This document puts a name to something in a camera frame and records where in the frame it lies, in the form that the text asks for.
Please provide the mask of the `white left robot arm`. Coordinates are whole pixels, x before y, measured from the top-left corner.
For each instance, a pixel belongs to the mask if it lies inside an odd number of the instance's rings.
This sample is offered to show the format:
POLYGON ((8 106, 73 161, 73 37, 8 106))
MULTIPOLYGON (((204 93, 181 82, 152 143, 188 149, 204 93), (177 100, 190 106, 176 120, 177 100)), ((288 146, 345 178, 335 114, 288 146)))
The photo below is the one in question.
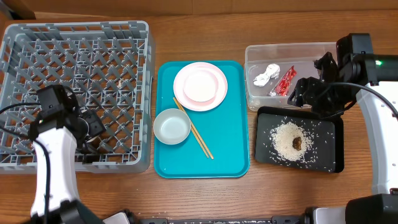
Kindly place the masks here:
POLYGON ((37 96, 41 110, 28 131, 37 158, 30 223, 102 223, 80 201, 75 152, 104 133, 104 124, 93 110, 80 109, 68 86, 50 85, 37 96))

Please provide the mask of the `white napkin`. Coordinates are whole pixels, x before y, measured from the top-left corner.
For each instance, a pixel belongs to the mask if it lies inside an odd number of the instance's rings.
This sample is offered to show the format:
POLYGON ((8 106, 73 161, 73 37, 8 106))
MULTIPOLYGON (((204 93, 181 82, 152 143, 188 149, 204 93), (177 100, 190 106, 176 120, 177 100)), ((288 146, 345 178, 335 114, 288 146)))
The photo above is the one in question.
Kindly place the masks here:
POLYGON ((259 74, 253 80, 255 86, 265 86, 270 79, 279 77, 280 66, 276 63, 269 64, 264 73, 259 74))

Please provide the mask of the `red snack wrapper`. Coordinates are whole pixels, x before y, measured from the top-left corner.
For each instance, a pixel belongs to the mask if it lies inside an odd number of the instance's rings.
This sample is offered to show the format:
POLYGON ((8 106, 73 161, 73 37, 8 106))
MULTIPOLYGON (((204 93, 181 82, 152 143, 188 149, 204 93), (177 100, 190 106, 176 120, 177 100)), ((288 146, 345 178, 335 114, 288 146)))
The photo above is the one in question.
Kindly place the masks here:
POLYGON ((297 72, 294 66, 291 66, 285 75, 279 80, 278 84, 269 92, 270 96, 287 96, 290 85, 297 72))

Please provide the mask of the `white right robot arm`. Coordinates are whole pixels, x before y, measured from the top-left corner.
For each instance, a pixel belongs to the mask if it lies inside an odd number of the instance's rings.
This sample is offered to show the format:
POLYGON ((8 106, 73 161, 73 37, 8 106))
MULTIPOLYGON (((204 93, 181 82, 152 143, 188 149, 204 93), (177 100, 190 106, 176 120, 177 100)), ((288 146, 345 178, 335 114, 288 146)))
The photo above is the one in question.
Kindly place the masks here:
POLYGON ((304 223, 397 223, 397 56, 373 52, 369 34, 348 34, 314 62, 318 78, 301 78, 287 102, 324 118, 358 104, 372 157, 372 195, 344 207, 306 209, 304 223))

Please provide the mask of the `small pink bowl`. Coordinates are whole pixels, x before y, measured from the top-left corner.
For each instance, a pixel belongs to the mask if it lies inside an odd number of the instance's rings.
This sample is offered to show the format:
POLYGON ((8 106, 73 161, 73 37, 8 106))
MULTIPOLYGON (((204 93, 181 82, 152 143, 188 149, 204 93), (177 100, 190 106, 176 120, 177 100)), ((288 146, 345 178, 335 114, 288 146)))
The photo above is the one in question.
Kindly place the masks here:
POLYGON ((217 90, 217 77, 207 69, 195 69, 190 72, 183 87, 183 92, 189 99, 200 103, 213 99, 217 90))

